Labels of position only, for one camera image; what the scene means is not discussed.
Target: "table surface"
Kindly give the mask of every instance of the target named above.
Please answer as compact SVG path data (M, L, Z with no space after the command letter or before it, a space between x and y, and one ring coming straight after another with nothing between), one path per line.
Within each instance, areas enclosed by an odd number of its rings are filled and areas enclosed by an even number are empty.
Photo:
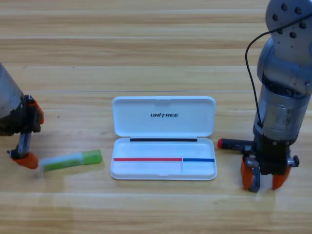
M38 158L100 149L104 165L47 173L6 154L0 140L1 234L312 233L312 107L292 154L299 168L277 191L261 177L242 189L241 155L217 140L252 139L248 43L266 31L268 0L0 0L0 61L45 112ZM257 91L258 56L250 50ZM218 175L212 181L122 181L110 176L117 96L200 95L216 100Z

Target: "blue line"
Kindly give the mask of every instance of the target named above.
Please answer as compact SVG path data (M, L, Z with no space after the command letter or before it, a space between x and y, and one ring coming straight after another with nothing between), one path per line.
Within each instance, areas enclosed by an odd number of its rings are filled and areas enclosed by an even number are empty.
M183 162L215 162L214 158L184 158Z

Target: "red line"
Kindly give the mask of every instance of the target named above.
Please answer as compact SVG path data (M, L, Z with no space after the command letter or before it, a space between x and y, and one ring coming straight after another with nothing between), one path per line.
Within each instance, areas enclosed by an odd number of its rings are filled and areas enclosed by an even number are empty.
M182 158L178 157L116 157L114 161L182 161Z

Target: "bolt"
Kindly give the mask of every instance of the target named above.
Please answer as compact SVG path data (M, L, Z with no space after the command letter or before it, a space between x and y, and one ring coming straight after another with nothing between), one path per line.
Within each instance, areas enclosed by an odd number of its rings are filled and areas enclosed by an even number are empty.
M274 15L273 15L273 20L274 20L274 21L278 21L278 16L277 16L277 14L274 14Z
M302 14L302 10L300 7L296 7L296 9L294 10L297 14Z
M282 4L282 10L287 11L287 5L285 3Z
M307 28L307 24L304 23L304 22L301 22L301 23L299 24L299 27L302 28L302 29L305 29L305 28Z
M291 38L296 38L296 37L297 37L297 33L291 32L291 33L289 33L289 36L290 36Z

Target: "black cable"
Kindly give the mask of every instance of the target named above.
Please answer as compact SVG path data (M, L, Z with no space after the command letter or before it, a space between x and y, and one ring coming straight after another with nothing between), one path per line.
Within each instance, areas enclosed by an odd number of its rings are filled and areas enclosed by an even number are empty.
M291 23L289 23L289 24L286 24L285 26L282 26L282 27L273 29L273 30L271 30L271 31L268 31L268 32L266 32L266 33L263 33L263 34L259 35L258 37L256 37L252 42L250 42L250 44L248 45L248 47L247 47L247 49L246 49L245 61L246 61L247 70L248 70L248 73L249 73L249 76L250 76L250 80L251 80L252 85L253 85L253 94L254 94L254 99L255 99L255 105L256 105L256 107L257 107L259 126L260 126L261 128L262 128L263 125L262 125L262 122L261 122L261 117L260 117L260 112L259 112L259 106L258 106L258 98L257 98L257 93L256 93L255 87L254 87L254 80L253 80L253 76L252 76L252 73L250 72L250 68L249 68L249 64L248 64L248 51L249 51L250 47L251 47L259 38L261 38L261 37L263 37L263 36L265 36L265 35L267 35L267 34L275 33L275 32L277 32L277 31L279 31L279 30L282 30L282 29L284 29L284 28L287 28L287 27L289 27L289 26L292 26L292 25L294 25L294 24L296 24L296 23L299 23L299 22L301 22L301 21L303 21L303 20L306 20L306 19L308 19L308 18L310 18L310 17L312 17L312 13L311 13L311 14L308 14L308 15L306 15L305 17L302 17L302 18L300 18L300 19L298 19L298 20L296 20L296 21L294 21L294 22L291 22Z

